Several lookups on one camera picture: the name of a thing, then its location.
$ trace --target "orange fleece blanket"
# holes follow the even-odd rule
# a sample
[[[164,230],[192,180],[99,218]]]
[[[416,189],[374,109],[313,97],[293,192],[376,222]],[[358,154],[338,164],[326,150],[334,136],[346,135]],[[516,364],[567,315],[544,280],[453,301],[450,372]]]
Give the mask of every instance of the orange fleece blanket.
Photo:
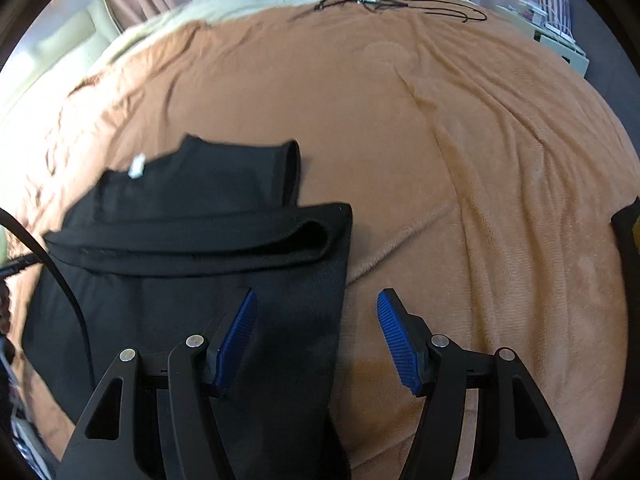
[[[36,236],[56,230],[106,168],[171,152],[186,132],[297,139],[301,204],[353,206],[331,410],[354,478],[398,476],[422,408],[376,319],[387,286],[463,348],[513,348],[589,478],[625,369],[609,219],[640,192],[626,132],[561,57],[492,13],[462,23],[409,9],[309,9],[189,23],[84,81],[29,146],[13,212]],[[18,345],[39,272],[10,282]],[[15,367],[62,455],[71,422],[19,352]],[[455,478],[468,473],[474,410],[470,398]]]

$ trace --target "folded black fabric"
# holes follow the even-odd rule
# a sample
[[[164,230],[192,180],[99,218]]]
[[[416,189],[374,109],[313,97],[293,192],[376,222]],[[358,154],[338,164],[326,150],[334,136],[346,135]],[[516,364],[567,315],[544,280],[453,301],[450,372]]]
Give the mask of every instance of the folded black fabric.
[[[638,478],[640,462],[640,254],[633,228],[640,220],[640,198],[611,218],[622,263],[628,307],[625,381],[618,414],[595,478]]]
[[[123,348],[167,351],[219,320],[230,290],[255,291],[250,344],[234,384],[213,403],[239,479],[316,480],[328,449],[351,208],[293,207],[298,178],[295,143],[245,148],[188,138],[139,179],[105,174],[62,230],[45,236],[86,317],[98,377]],[[22,346],[78,420],[91,395],[82,341],[46,271]],[[335,443],[329,449],[339,455]]]

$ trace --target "wall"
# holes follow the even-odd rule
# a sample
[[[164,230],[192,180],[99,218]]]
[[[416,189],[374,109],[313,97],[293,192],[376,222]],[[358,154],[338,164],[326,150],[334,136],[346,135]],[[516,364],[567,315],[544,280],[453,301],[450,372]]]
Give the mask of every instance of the wall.
[[[587,0],[569,0],[572,33],[589,58],[585,79],[620,119],[640,153],[640,76],[607,24]]]

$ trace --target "black cable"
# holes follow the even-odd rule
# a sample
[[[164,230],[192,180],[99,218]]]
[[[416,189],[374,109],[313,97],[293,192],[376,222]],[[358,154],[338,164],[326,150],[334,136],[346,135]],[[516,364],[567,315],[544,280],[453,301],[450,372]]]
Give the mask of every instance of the black cable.
[[[0,280],[5,280],[9,276],[18,274],[18,272],[22,272],[27,267],[31,267],[32,265],[39,263],[39,257],[33,253],[24,254],[23,256],[18,256],[12,260],[7,260],[2,264],[2,266],[0,266]]]
[[[421,10],[423,14],[433,14],[436,16],[447,16],[450,18],[460,18],[462,23],[466,22],[485,22],[486,14],[470,5],[455,2],[451,0],[320,0],[314,10],[323,10],[328,7],[343,6],[347,3],[359,3],[369,12],[377,12],[387,9],[415,9]],[[448,7],[421,7],[417,4],[439,3],[446,4]],[[468,9],[473,14],[469,14],[465,10]]]
[[[89,343],[89,333],[86,328],[86,321],[84,315],[80,309],[80,304],[76,299],[73,291],[66,282],[65,277],[62,275],[56,264],[53,262],[47,251],[37,242],[37,240],[31,236],[30,232],[25,229],[20,222],[18,222],[7,211],[0,208],[0,225],[9,230],[18,240],[20,240],[38,259],[44,264],[49,272],[53,275],[54,279],[58,282],[58,285],[65,293],[66,298],[71,303],[71,307],[76,314],[76,319],[80,325],[80,332],[82,335],[82,342],[84,343],[84,355],[86,357],[87,365],[89,367],[89,382],[91,389],[95,390],[95,371],[94,361],[91,357],[91,345]]]

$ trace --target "metal screw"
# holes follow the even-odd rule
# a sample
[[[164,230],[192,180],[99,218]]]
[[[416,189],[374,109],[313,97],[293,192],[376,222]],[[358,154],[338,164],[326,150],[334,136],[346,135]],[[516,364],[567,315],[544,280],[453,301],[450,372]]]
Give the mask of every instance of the metal screw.
[[[435,345],[438,346],[440,348],[444,348],[446,345],[449,344],[449,338],[445,335],[442,334],[436,334],[435,336],[433,336],[431,338],[431,342]]]
[[[191,348],[196,348],[197,346],[200,346],[202,343],[204,343],[204,338],[200,334],[190,335],[187,338],[187,346]]]
[[[516,358],[516,354],[514,354],[513,350],[509,348],[501,348],[498,355],[505,361],[513,361]]]
[[[120,360],[127,362],[131,361],[136,356],[136,351],[133,348],[126,348],[120,352]]]

